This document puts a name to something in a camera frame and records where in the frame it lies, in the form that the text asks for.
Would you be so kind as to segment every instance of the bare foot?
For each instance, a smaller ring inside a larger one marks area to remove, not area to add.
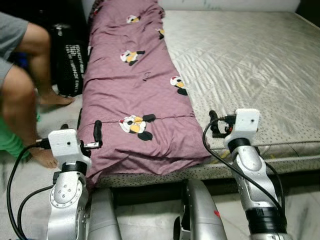
[[[57,167],[57,160],[52,155],[50,149],[30,149],[29,151],[34,159],[37,160],[42,166],[49,169],[54,169]]]
[[[41,105],[69,105],[74,101],[75,99],[73,97],[59,96],[53,90],[39,97],[39,103]]]

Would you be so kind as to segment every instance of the mattress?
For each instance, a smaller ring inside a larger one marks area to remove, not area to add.
[[[202,128],[211,109],[220,116],[256,108],[261,120],[254,145],[279,173],[320,169],[318,28],[288,12],[166,11],[163,22],[170,57]],[[208,142],[230,158],[222,139]],[[211,159],[163,176],[108,175],[97,186],[230,177]]]

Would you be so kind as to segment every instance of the pink comforter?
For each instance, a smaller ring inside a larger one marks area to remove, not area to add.
[[[108,0],[95,11],[79,127],[79,138],[92,142],[94,123],[102,121],[91,185],[101,175],[165,175],[208,157],[167,50],[164,14],[156,0]]]

